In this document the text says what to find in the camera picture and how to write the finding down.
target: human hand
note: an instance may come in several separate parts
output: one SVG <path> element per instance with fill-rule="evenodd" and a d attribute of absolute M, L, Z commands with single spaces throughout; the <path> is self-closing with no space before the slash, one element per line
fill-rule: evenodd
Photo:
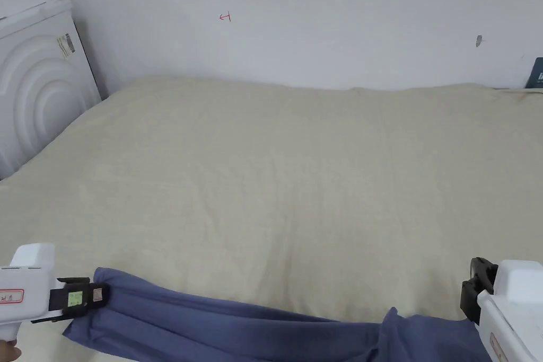
<path fill-rule="evenodd" d="M 21 350 L 16 348 L 15 341 L 0 341 L 0 362 L 13 362 L 21 356 Z"/>

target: green label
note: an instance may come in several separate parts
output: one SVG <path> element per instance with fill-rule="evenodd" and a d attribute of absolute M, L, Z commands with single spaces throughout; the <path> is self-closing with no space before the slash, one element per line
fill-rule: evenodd
<path fill-rule="evenodd" d="M 83 304 L 83 292 L 68 293 L 68 307 Z"/>

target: bed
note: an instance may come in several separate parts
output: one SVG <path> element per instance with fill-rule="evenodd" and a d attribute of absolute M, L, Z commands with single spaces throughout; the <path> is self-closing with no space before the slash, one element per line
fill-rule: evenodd
<path fill-rule="evenodd" d="M 189 294 L 344 321 L 463 318 L 476 255 L 543 261 L 543 95 L 149 78 L 0 182 L 0 262 L 53 242 Z M 24 326 L 23 360 L 114 358 Z"/>

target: blue fabric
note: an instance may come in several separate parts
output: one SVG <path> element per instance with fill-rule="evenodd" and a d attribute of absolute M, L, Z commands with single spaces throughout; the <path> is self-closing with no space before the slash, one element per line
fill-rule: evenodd
<path fill-rule="evenodd" d="M 344 323 L 166 290 L 97 269 L 111 286 L 105 308 L 75 319 L 71 340 L 136 361 L 490 362 L 473 323 L 392 308 L 381 324 Z"/>

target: white washing machine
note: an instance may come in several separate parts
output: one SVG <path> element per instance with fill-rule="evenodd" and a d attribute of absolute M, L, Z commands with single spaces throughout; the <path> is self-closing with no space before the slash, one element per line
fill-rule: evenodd
<path fill-rule="evenodd" d="M 0 179 L 100 101 L 69 0 L 0 20 Z"/>

